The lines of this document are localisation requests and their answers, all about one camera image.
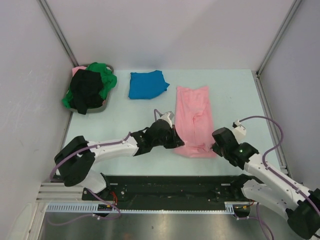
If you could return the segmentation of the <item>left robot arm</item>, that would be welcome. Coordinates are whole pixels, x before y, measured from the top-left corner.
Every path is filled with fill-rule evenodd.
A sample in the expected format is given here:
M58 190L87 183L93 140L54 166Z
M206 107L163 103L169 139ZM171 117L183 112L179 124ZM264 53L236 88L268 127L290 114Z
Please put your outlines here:
M89 189L98 199L105 200L110 196L111 188L104 174L93 170L95 164L117 157L144 155L159 146L175 149L184 145L175 125L164 119L114 141L87 141L80 135L54 157L56 168L53 173L59 171L65 187L79 185Z

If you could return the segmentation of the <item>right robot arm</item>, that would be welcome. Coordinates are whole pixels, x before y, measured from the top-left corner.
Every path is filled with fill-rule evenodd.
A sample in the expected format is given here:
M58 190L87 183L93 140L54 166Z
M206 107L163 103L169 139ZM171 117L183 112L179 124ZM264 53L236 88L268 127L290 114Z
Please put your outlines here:
M222 127L212 133L212 150L231 165L249 173L242 174L230 188L231 196L264 205L284 218L301 238L311 239L320 229L320 190L311 190L294 181L263 160L259 151L247 142L241 142L246 129Z

